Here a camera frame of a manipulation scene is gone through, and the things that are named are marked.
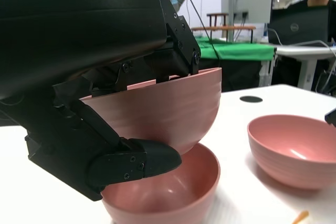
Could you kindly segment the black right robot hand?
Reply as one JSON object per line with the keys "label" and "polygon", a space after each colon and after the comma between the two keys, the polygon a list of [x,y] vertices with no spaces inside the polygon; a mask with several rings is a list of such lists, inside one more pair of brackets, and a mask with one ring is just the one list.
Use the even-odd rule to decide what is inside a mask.
{"label": "black right robot hand", "polygon": [[336,110],[333,110],[324,116],[324,120],[329,124],[336,127]]}

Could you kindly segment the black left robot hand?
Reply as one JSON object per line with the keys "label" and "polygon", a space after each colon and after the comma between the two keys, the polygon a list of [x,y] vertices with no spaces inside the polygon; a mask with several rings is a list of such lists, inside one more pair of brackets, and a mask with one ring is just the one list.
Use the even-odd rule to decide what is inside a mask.
{"label": "black left robot hand", "polygon": [[90,200],[106,186],[170,172],[166,144],[120,137],[86,96],[127,75],[198,73],[200,51],[170,0],[1,0],[1,126],[22,126],[29,159]]}

